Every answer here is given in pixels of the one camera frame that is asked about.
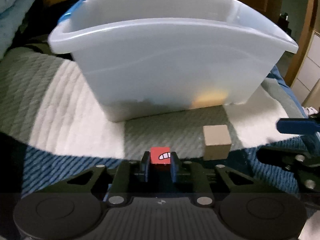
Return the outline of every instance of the cartoon mouth drawing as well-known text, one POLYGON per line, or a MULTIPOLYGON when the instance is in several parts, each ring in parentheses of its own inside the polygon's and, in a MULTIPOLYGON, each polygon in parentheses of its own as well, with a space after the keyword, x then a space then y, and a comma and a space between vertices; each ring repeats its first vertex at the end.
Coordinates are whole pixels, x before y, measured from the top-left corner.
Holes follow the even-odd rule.
POLYGON ((159 160, 169 159, 169 158, 170 158, 170 152, 162 153, 162 154, 159 156, 159 160))

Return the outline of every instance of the circular disc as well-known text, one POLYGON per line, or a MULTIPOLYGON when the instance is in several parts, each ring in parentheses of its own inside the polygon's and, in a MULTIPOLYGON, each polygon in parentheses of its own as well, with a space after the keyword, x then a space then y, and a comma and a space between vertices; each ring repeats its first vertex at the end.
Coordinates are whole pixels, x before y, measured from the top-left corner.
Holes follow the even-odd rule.
POLYGON ((235 234, 254 240, 298 237, 307 220, 304 205, 286 193, 230 194, 219 212, 235 234))
POLYGON ((34 239, 66 239, 89 230, 101 216, 90 193, 32 193, 13 211, 18 229, 34 239))

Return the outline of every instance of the white plastic tub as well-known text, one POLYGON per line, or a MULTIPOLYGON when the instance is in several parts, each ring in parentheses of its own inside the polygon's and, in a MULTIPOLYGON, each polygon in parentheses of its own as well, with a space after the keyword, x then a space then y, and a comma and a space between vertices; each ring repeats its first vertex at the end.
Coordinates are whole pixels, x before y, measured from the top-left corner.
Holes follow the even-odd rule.
POLYGON ((237 0, 85 0, 49 44, 72 53, 113 122, 244 103, 298 46, 237 0))

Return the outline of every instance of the brown cube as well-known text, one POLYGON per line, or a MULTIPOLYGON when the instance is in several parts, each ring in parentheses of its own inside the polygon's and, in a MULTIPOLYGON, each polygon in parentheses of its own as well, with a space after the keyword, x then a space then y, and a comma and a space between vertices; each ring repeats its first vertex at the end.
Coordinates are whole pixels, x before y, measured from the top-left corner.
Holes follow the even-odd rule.
POLYGON ((228 158, 231 138, 226 125, 206 125, 203 127, 205 151, 203 159, 222 160, 228 158))

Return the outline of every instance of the orange object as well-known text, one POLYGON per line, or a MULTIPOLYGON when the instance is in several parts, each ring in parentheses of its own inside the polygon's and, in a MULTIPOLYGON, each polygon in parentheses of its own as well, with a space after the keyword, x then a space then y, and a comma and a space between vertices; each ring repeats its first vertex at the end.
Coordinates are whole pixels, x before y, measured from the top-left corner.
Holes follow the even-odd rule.
POLYGON ((152 164, 170 164, 170 147, 151 147, 150 160, 152 164))

